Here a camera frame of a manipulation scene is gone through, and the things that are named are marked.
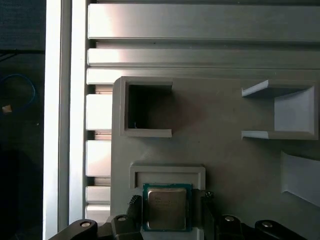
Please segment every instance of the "screw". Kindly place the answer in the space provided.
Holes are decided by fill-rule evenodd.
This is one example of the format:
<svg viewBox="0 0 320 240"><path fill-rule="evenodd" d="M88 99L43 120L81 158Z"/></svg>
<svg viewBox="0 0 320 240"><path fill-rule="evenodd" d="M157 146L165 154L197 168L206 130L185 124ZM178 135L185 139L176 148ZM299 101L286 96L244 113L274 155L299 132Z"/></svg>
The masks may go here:
<svg viewBox="0 0 320 240"><path fill-rule="evenodd" d="M232 216L226 216L224 218L227 222L233 222L235 219Z"/></svg>
<svg viewBox="0 0 320 240"><path fill-rule="evenodd" d="M90 225L91 225L91 223L87 222L87 221L81 223L81 227L84 227L84 228L89 227Z"/></svg>
<svg viewBox="0 0 320 240"><path fill-rule="evenodd" d="M268 222L268 221L264 221L262 223L262 226L264 226L265 228L272 228L272 224L270 222Z"/></svg>
<svg viewBox="0 0 320 240"><path fill-rule="evenodd" d="M120 221L120 222L123 222L123 221L125 221L125 220L127 220L125 217L123 217L123 216L121 216L121 217L119 217L118 218L118 221Z"/></svg>

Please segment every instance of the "blue cable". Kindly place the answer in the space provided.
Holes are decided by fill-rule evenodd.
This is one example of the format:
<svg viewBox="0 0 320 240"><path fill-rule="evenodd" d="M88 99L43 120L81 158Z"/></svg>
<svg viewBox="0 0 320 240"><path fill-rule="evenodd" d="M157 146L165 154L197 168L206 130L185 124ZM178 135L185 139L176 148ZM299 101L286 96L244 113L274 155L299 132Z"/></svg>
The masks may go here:
<svg viewBox="0 0 320 240"><path fill-rule="evenodd" d="M13 113L22 112L22 111L26 110L33 103L33 101L36 98L35 85L33 84L33 82L28 77L26 77L26 76L24 76L22 74L10 74L8 76L5 76L4 78L0 79L0 84L4 83L5 81L7 81L8 79L13 78L13 77L23 78L24 80L26 80L29 83L29 85L32 87L32 91L33 91L32 97L28 101L28 103L26 103L25 105L22 105L22 106L16 108L14 111L12 111L10 113L3 113L3 115L13 114Z"/></svg>

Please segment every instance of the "vertical metal bar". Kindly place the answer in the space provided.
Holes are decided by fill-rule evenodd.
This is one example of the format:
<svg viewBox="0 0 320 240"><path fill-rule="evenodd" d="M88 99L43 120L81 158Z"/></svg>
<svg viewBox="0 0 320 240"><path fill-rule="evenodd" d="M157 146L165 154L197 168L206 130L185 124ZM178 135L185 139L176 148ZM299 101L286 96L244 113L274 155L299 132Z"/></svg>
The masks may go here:
<svg viewBox="0 0 320 240"><path fill-rule="evenodd" d="M68 223L70 13L68 0L46 2L43 146L43 233L47 240Z"/></svg>
<svg viewBox="0 0 320 240"><path fill-rule="evenodd" d="M72 1L69 222L85 217L85 125L88 0Z"/></svg>
<svg viewBox="0 0 320 240"><path fill-rule="evenodd" d="M58 232L69 225L69 111L71 63L71 1L62 1L60 46Z"/></svg>

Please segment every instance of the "cpu chip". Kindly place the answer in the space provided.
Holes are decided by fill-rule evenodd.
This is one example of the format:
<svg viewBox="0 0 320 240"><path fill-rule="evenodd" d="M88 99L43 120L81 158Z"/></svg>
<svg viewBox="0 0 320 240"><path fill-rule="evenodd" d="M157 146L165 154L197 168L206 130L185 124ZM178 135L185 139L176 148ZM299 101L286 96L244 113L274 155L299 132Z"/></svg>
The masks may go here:
<svg viewBox="0 0 320 240"><path fill-rule="evenodd" d="M188 231L190 184L143 185L145 231Z"/></svg>

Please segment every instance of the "dark background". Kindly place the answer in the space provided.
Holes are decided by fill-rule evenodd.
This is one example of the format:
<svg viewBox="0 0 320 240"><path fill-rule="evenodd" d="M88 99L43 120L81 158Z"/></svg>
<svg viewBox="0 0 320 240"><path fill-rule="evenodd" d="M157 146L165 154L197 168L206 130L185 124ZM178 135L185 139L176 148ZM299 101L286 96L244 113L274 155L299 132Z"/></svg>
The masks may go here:
<svg viewBox="0 0 320 240"><path fill-rule="evenodd" d="M45 0L0 0L1 50L45 50L45 39ZM30 78L37 96L24 112L0 114L0 206L7 219L0 238L37 240L42 238L45 55L20 54L0 62L0 79L9 74ZM22 79L0 83L0 112L6 105L14 112L31 95Z"/></svg>

